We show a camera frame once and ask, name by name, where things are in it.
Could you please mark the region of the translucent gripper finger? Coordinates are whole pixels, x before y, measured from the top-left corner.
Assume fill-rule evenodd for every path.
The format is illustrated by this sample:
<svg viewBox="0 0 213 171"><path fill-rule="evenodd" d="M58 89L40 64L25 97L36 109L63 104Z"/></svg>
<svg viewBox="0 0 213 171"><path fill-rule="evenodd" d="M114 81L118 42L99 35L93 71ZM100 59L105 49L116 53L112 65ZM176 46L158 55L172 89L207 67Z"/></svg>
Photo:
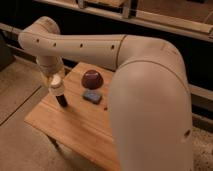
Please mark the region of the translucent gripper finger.
<svg viewBox="0 0 213 171"><path fill-rule="evenodd" d="M49 77L42 76L42 79L43 79L44 85L49 89L49 87L50 87Z"/></svg>
<svg viewBox="0 0 213 171"><path fill-rule="evenodd" d="M65 73L62 73L62 74L61 74L61 78L62 78L63 84L64 84L65 76L66 76Z"/></svg>

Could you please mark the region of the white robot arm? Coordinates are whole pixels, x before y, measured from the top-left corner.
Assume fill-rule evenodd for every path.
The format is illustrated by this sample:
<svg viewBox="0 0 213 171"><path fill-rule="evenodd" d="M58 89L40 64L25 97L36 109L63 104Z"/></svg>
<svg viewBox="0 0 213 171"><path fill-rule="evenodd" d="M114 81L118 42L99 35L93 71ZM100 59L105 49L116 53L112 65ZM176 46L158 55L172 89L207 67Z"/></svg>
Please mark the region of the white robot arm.
<svg viewBox="0 0 213 171"><path fill-rule="evenodd" d="M136 35L62 35L41 17L18 42L55 74L62 60L114 72L108 111L122 171L193 171L192 107L184 61L170 42Z"/></svg>

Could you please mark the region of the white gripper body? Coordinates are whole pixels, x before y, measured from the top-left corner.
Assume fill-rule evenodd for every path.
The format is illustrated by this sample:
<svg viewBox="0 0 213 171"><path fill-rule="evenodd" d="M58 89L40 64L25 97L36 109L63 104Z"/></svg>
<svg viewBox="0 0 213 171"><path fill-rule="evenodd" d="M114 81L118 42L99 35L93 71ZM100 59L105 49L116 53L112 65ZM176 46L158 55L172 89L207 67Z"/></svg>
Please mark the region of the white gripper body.
<svg viewBox="0 0 213 171"><path fill-rule="evenodd" d="M38 56L36 62L44 79L49 79L55 74L65 77L65 69L60 57Z"/></svg>

